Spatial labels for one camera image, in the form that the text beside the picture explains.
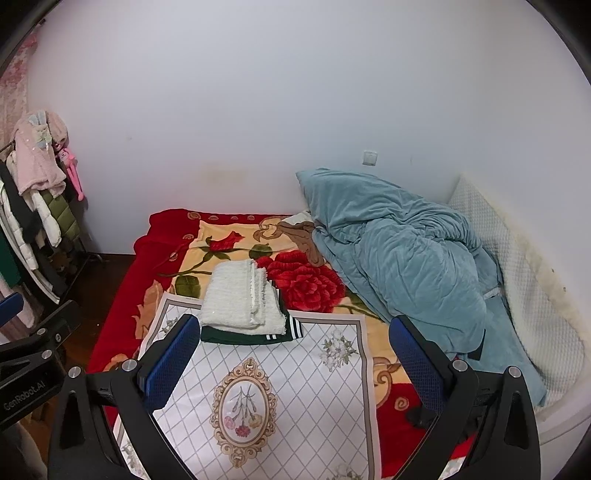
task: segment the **metal screw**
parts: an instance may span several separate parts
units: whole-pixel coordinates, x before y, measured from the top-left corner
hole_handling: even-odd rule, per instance
[[[121,368],[123,370],[125,370],[126,372],[131,372],[137,366],[138,366],[138,363],[135,360],[129,359],[129,360],[126,360],[125,362],[123,362],[123,364],[121,365]]]
[[[521,370],[517,367],[509,367],[509,375],[513,378],[519,378],[521,376]]]
[[[82,369],[80,367],[72,367],[68,372],[68,377],[76,378],[78,375],[82,373]]]
[[[454,360],[452,366],[459,372],[465,372],[468,370],[468,364],[464,360]]]

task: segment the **pink jacket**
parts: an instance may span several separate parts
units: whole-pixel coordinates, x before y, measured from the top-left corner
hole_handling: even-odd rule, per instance
[[[63,143],[66,138],[66,126],[53,112],[30,112],[17,122],[14,182],[20,195],[27,189],[49,190],[54,197],[63,193],[66,175],[57,166],[51,142]]]

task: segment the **wooden floor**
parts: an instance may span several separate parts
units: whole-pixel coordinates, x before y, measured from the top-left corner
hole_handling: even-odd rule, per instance
[[[68,299],[80,306],[82,323],[63,344],[67,353],[66,370],[74,365],[86,367],[113,298],[134,256],[103,255],[103,259],[102,264],[91,261],[85,266],[68,295]],[[55,405],[56,397],[46,404],[42,421],[22,421],[46,463]]]

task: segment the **white quilted pad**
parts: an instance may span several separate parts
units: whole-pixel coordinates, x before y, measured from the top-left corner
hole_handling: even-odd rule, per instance
[[[515,331],[548,388],[545,408],[573,386],[585,357],[579,313],[554,270],[508,218],[461,177],[450,205],[464,213],[501,265]]]
[[[140,355],[199,303],[166,294]],[[200,343],[168,404],[154,412],[199,480],[381,478],[363,316],[297,318],[305,336],[293,342]],[[335,338],[355,353],[327,362],[324,343]],[[115,436],[132,472],[148,478],[119,419]]]

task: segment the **teal duvet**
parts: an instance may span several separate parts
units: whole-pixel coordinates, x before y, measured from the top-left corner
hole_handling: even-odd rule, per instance
[[[297,173],[317,225],[313,239],[347,286],[383,320],[404,313],[449,358],[474,369],[524,373],[532,403],[545,387],[501,297],[496,262],[461,213],[372,175]],[[486,329],[480,361],[467,357]]]

